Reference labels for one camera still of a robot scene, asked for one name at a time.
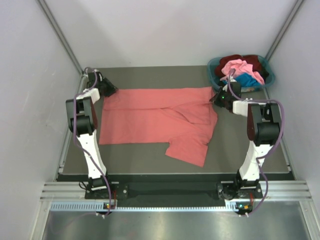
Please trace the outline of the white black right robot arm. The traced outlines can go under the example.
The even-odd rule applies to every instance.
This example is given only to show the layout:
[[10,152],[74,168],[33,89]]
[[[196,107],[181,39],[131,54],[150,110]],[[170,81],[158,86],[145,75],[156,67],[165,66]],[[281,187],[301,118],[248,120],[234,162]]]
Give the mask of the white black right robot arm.
[[277,102],[240,97],[241,85],[234,81],[220,87],[211,99],[216,106],[246,117],[247,122],[249,147],[245,160],[232,183],[218,184],[218,193],[226,200],[245,198],[259,189],[261,168],[266,155],[283,135],[281,107]]

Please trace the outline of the coral red t shirt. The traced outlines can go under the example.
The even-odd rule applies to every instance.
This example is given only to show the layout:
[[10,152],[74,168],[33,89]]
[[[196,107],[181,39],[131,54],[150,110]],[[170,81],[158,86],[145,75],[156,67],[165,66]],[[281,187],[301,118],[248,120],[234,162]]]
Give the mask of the coral red t shirt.
[[203,167],[218,115],[213,89],[120,89],[103,101],[100,145],[168,143],[168,157]]

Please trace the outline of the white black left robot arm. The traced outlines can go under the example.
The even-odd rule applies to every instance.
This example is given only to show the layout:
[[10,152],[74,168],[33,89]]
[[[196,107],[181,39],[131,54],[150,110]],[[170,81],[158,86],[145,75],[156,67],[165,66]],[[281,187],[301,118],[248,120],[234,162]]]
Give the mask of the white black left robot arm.
[[67,123],[74,144],[83,152],[87,169],[88,185],[85,190],[97,192],[109,198],[114,187],[108,182],[107,169],[103,164],[98,140],[98,118],[94,104],[102,97],[110,97],[118,91],[98,69],[87,67],[83,75],[88,79],[85,89],[65,101]]

